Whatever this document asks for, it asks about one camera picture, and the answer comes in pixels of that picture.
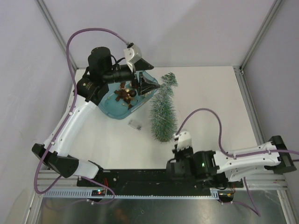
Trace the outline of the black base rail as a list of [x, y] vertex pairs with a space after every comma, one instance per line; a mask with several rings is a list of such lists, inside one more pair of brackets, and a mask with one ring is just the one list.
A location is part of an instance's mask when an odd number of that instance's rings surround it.
[[145, 192], [166, 190], [184, 190], [197, 188], [199, 190], [217, 188], [243, 188], [243, 181], [228, 182], [224, 174], [217, 174], [211, 180], [205, 182], [176, 182], [169, 179], [165, 169], [106, 169], [100, 171], [94, 181], [101, 184], [108, 184], [114, 192], [133, 191], [143, 189]]

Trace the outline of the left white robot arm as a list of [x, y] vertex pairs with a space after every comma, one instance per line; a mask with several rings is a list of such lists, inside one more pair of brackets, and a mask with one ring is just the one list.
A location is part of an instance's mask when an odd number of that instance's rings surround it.
[[32, 152], [49, 168], [64, 178], [72, 175], [87, 177], [92, 186], [103, 182], [100, 167], [91, 161], [81, 161], [69, 155], [73, 141], [85, 120], [109, 92], [109, 84], [131, 82], [136, 93], [145, 95], [160, 85], [147, 79], [144, 70], [154, 67], [142, 58], [139, 47], [133, 43], [124, 49], [126, 64], [112, 64], [112, 55], [107, 47], [97, 47], [88, 57], [88, 67], [82, 78], [75, 83], [74, 101], [56, 126], [52, 135], [43, 143], [35, 144]]

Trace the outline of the dark brown ball ornament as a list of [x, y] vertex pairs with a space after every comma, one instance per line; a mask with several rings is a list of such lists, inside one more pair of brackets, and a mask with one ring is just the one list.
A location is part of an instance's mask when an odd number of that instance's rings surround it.
[[135, 90], [130, 90], [129, 92], [128, 92], [128, 95], [131, 97], [131, 98], [133, 98], [133, 97], [135, 97], [136, 95], [137, 95], [137, 93], [136, 93], [136, 91]]

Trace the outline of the teal plastic bin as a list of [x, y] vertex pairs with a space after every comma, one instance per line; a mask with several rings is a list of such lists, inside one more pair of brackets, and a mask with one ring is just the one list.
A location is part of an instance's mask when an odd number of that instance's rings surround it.
[[[111, 83], [108, 85], [109, 91], [103, 97], [101, 102], [98, 105], [98, 108], [108, 117], [113, 119], [124, 119], [149, 101], [155, 94], [156, 90], [152, 90], [144, 95], [136, 95], [133, 97], [134, 99], [138, 100], [137, 103], [132, 102], [134, 105], [130, 110], [128, 110], [128, 105], [124, 102], [123, 99], [116, 101], [117, 95], [114, 93], [115, 90], [119, 90], [120, 83]], [[132, 89], [131, 82], [126, 81], [125, 90], [130, 91]]]

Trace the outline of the small frosted christmas tree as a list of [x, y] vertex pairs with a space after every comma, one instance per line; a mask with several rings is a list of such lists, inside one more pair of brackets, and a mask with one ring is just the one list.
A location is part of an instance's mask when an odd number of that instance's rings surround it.
[[154, 139], [161, 143], [170, 142], [177, 130], [177, 116], [173, 103], [174, 91], [178, 82], [174, 73], [170, 72], [161, 77], [160, 88], [151, 101], [150, 124]]

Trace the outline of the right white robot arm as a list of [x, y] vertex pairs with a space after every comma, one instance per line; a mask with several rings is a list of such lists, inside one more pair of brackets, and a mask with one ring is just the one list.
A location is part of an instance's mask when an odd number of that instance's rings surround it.
[[256, 147], [236, 150], [231, 156], [213, 150], [194, 152], [188, 131], [175, 135], [174, 143], [174, 158], [167, 162], [166, 173], [175, 181], [216, 181], [220, 187], [227, 187], [263, 170], [278, 175], [296, 171], [280, 136]]

